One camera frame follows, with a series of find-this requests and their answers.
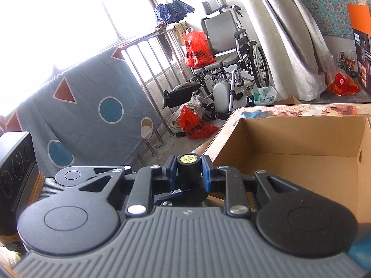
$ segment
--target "metal bar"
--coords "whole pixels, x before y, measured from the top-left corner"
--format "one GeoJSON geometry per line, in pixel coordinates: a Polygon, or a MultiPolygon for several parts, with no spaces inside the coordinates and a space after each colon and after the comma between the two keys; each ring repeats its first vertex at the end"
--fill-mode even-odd
{"type": "Polygon", "coordinates": [[[162,34],[162,31],[154,31],[154,32],[151,32],[150,34],[146,34],[142,37],[138,37],[135,40],[129,39],[127,43],[123,43],[122,45],[120,45],[120,49],[121,50],[127,49],[131,46],[135,46],[135,45],[139,44],[140,42],[144,42],[146,40],[149,40],[150,38],[155,38],[156,36],[158,36],[160,34],[162,34]]]}
{"type": "Polygon", "coordinates": [[[155,51],[153,50],[153,48],[152,48],[150,42],[149,42],[148,40],[147,40],[147,42],[148,42],[148,45],[150,46],[150,48],[151,48],[151,50],[152,50],[153,55],[155,56],[155,58],[156,58],[156,60],[157,60],[157,62],[158,62],[158,65],[159,65],[160,68],[161,68],[161,72],[163,73],[164,77],[166,78],[166,80],[167,80],[167,82],[168,82],[168,84],[169,84],[169,86],[170,86],[170,90],[172,91],[173,88],[174,88],[174,86],[171,84],[171,82],[170,82],[170,80],[169,80],[169,77],[167,76],[167,74],[166,74],[164,68],[162,67],[162,65],[161,65],[161,63],[160,63],[160,60],[158,59],[158,57],[157,57],[155,51]]]}
{"type": "Polygon", "coordinates": [[[253,82],[253,81],[255,81],[255,79],[248,79],[247,77],[243,77],[242,75],[241,75],[241,77],[242,77],[242,79],[244,79],[244,80],[246,80],[246,81],[248,81],[248,82],[253,82]]]}
{"type": "Polygon", "coordinates": [[[158,141],[160,142],[160,146],[165,146],[166,142],[164,141],[164,139],[162,139],[162,137],[161,137],[161,135],[159,134],[158,131],[155,132],[155,135],[157,136],[158,141]]]}
{"type": "Polygon", "coordinates": [[[213,96],[213,93],[211,93],[210,95],[205,96],[204,99],[211,98],[212,96],[213,96]]]}
{"type": "Polygon", "coordinates": [[[145,145],[147,145],[148,149],[150,150],[151,154],[153,157],[157,156],[157,151],[155,151],[152,147],[152,145],[150,145],[149,142],[147,142],[145,145]]]}
{"type": "Polygon", "coordinates": [[[156,6],[158,5],[157,1],[156,0],[148,0],[153,8],[153,10],[156,9],[156,6]]]}
{"type": "Polygon", "coordinates": [[[148,95],[148,98],[150,99],[150,102],[152,103],[153,107],[155,108],[155,110],[156,110],[156,112],[157,112],[157,115],[159,115],[159,117],[161,118],[161,120],[162,120],[162,122],[164,123],[165,128],[166,128],[167,131],[169,132],[170,136],[174,136],[174,133],[171,131],[171,129],[170,129],[169,126],[167,125],[167,122],[166,122],[164,116],[163,116],[162,113],[160,112],[160,109],[158,108],[158,106],[157,106],[157,104],[156,104],[156,101],[153,99],[153,97],[152,97],[150,91],[148,90],[147,85],[145,84],[145,82],[144,82],[142,76],[139,74],[139,71],[138,71],[136,65],[133,63],[133,61],[132,61],[131,58],[130,58],[130,55],[128,54],[128,52],[127,52],[126,50],[125,50],[125,53],[126,53],[126,55],[128,56],[128,58],[129,58],[131,64],[133,65],[134,70],[136,71],[136,73],[137,73],[137,75],[138,75],[138,77],[139,77],[139,79],[140,79],[140,82],[142,83],[142,86],[143,86],[144,90],[146,91],[146,93],[147,93],[147,95],[148,95]]]}
{"type": "Polygon", "coordinates": [[[143,166],[148,165],[148,163],[146,161],[144,161],[144,159],[142,158],[142,156],[140,154],[137,154],[137,158],[139,159],[139,161],[142,163],[143,166]]]}
{"type": "Polygon", "coordinates": [[[179,58],[177,56],[177,53],[175,52],[174,46],[171,43],[170,38],[169,38],[168,34],[166,33],[166,31],[164,31],[164,36],[165,36],[167,42],[169,43],[169,46],[171,48],[171,51],[173,52],[173,55],[174,55],[175,59],[177,60],[180,73],[183,75],[183,78],[184,78],[185,82],[187,82],[188,81],[188,77],[187,77],[186,73],[184,72],[182,65],[180,64],[179,58]]]}
{"type": "Polygon", "coordinates": [[[147,65],[148,70],[150,71],[150,73],[151,73],[151,75],[152,75],[153,81],[156,83],[158,89],[160,90],[161,94],[163,95],[163,94],[164,94],[164,90],[163,90],[163,88],[161,88],[161,85],[160,85],[160,83],[158,82],[158,80],[157,80],[157,78],[156,78],[156,75],[153,73],[153,71],[152,71],[152,69],[151,69],[151,67],[150,67],[150,64],[148,64],[147,59],[144,57],[144,54],[143,54],[142,50],[140,49],[139,45],[136,45],[136,46],[138,47],[139,52],[140,52],[140,54],[142,55],[142,57],[143,57],[143,59],[144,59],[144,62],[145,62],[145,64],[147,65]]]}
{"type": "Polygon", "coordinates": [[[173,66],[172,66],[172,64],[171,64],[171,61],[170,61],[170,59],[168,58],[168,56],[167,56],[166,52],[164,51],[163,47],[162,47],[160,44],[159,44],[158,46],[159,46],[160,49],[162,50],[162,52],[163,52],[163,54],[164,54],[164,56],[165,56],[165,58],[166,58],[166,60],[167,60],[167,62],[168,62],[168,64],[169,64],[169,67],[170,67],[171,72],[174,74],[174,76],[175,76],[176,80],[178,81],[178,83],[181,84],[181,82],[180,82],[180,80],[179,80],[177,74],[175,74],[175,71],[174,71],[174,68],[173,68],[173,66]]]}
{"type": "Polygon", "coordinates": [[[224,80],[224,81],[227,81],[227,82],[230,82],[231,80],[230,79],[225,79],[224,77],[220,77],[218,75],[215,75],[215,74],[212,74],[212,73],[205,73],[205,75],[210,75],[210,76],[213,76],[213,77],[216,77],[220,80],[224,80]]]}
{"type": "Polygon", "coordinates": [[[173,39],[174,46],[176,47],[176,49],[177,49],[177,51],[179,53],[179,56],[180,57],[183,57],[183,59],[184,59],[186,55],[184,54],[184,51],[181,49],[181,47],[179,45],[179,42],[177,40],[177,37],[176,37],[174,31],[170,31],[170,36],[173,39]]]}
{"type": "Polygon", "coordinates": [[[237,70],[234,69],[233,72],[232,72],[232,78],[231,78],[231,91],[229,93],[229,108],[228,108],[228,112],[232,112],[233,110],[233,99],[234,99],[234,95],[232,94],[232,91],[234,90],[234,76],[236,75],[236,72],[237,70]]]}

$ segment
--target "wheelchair wheel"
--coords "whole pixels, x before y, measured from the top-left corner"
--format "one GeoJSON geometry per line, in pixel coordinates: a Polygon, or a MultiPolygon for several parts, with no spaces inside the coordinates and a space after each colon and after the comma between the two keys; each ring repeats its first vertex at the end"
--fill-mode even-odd
{"type": "Polygon", "coordinates": [[[219,81],[220,80],[217,77],[210,75],[205,75],[202,77],[201,84],[207,95],[211,94],[211,92],[214,90],[215,85],[219,81]]]}
{"type": "Polygon", "coordinates": [[[269,69],[262,46],[256,41],[250,43],[251,70],[258,88],[269,87],[269,69]]]}

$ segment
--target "window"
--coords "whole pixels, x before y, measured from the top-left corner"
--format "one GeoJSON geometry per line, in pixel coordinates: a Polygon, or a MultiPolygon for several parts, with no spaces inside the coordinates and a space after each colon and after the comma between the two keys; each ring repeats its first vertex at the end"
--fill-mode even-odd
{"type": "Polygon", "coordinates": [[[0,114],[46,80],[156,24],[148,0],[0,0],[0,114]]]}

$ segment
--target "plastic bag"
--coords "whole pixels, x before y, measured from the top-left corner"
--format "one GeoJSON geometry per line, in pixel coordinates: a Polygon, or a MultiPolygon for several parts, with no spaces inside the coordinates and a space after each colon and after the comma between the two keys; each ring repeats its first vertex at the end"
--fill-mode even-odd
{"type": "Polygon", "coordinates": [[[272,86],[258,88],[253,95],[256,106],[267,106],[277,101],[277,91],[272,86]]]}
{"type": "Polygon", "coordinates": [[[187,106],[183,106],[180,111],[178,123],[182,127],[182,131],[186,133],[190,139],[199,139],[210,137],[220,127],[208,124],[193,113],[187,106]]]}
{"type": "Polygon", "coordinates": [[[327,91],[337,96],[343,96],[359,92],[359,87],[348,74],[338,72],[333,83],[327,87],[327,91]]]}
{"type": "Polygon", "coordinates": [[[351,95],[359,92],[357,84],[345,73],[344,70],[335,65],[335,60],[321,57],[325,73],[325,83],[327,91],[337,96],[351,95]]]}
{"type": "Polygon", "coordinates": [[[204,114],[204,110],[201,106],[201,96],[199,95],[192,95],[192,98],[190,101],[182,104],[177,111],[175,111],[173,114],[171,114],[167,125],[171,128],[171,130],[174,133],[182,132],[182,128],[178,123],[178,118],[180,116],[180,112],[183,108],[183,106],[187,106],[188,109],[192,110],[194,113],[198,115],[198,117],[202,118],[204,114]]]}
{"type": "Polygon", "coordinates": [[[183,38],[187,50],[187,66],[203,68],[216,61],[213,59],[213,54],[207,44],[205,33],[188,28],[186,33],[183,34],[183,38]]]}
{"type": "Polygon", "coordinates": [[[355,54],[356,54],[355,48],[344,51],[344,56],[345,56],[345,69],[344,70],[346,72],[354,71],[355,54]]]}

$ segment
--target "white plastic bag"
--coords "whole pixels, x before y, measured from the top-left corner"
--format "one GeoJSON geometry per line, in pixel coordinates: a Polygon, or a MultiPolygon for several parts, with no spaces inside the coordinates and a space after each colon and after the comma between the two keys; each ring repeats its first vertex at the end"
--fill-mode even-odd
{"type": "Polygon", "coordinates": [[[182,110],[183,106],[187,106],[188,109],[192,110],[198,117],[202,118],[203,109],[201,106],[201,96],[199,95],[192,95],[190,101],[182,104],[177,111],[175,111],[167,121],[167,125],[171,128],[174,133],[182,132],[180,125],[177,122],[178,117],[180,116],[180,111],[182,110]]]}
{"type": "Polygon", "coordinates": [[[272,86],[258,88],[259,92],[258,100],[255,100],[256,106],[267,106],[275,101],[277,101],[277,91],[272,86]]]}

